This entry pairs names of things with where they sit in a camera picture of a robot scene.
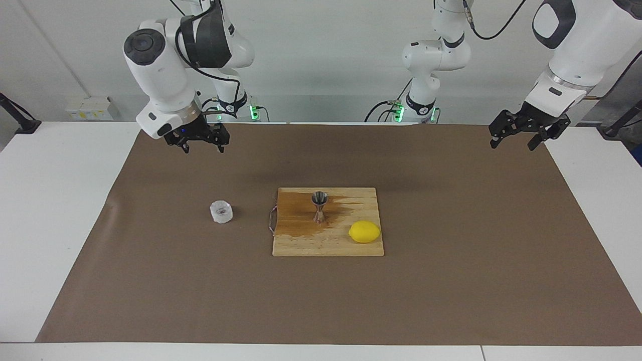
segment cutting board handle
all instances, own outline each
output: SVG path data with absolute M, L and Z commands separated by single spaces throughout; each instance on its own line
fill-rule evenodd
M 270 223 L 268 223 L 268 228 L 270 229 L 270 232 L 272 232 L 272 236 L 274 235 L 274 230 L 277 227 L 276 220 L 274 220 L 274 222 L 272 221 L 272 216 L 276 212 L 277 212 L 277 206 L 275 204 L 274 208 L 272 208 L 272 210 L 270 211 Z

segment electrical outlet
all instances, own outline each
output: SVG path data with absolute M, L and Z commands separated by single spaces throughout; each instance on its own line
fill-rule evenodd
M 106 96 L 72 99 L 65 108 L 73 120 L 114 120 L 118 109 Z

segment metal jigger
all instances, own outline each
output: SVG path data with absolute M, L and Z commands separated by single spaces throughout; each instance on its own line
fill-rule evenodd
M 318 224 L 325 222 L 323 206 L 327 203 L 327 193 L 321 191 L 314 192 L 314 194 L 312 194 L 312 203 L 317 207 L 317 212 L 313 220 Z

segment wooden cutting board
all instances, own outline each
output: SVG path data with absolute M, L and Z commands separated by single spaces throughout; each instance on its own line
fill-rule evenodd
M 326 222 L 313 221 L 312 194 L 328 194 Z M 383 256 L 383 239 L 357 243 L 348 230 L 358 220 L 381 228 L 374 188 L 279 188 L 272 256 Z

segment brown paper mat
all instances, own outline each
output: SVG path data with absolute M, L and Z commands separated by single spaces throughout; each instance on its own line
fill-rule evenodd
M 39 342 L 642 344 L 642 316 L 545 146 L 486 127 L 140 134 Z M 376 187 L 380 258 L 275 258 L 279 187 Z M 227 200 L 234 220 L 212 222 Z

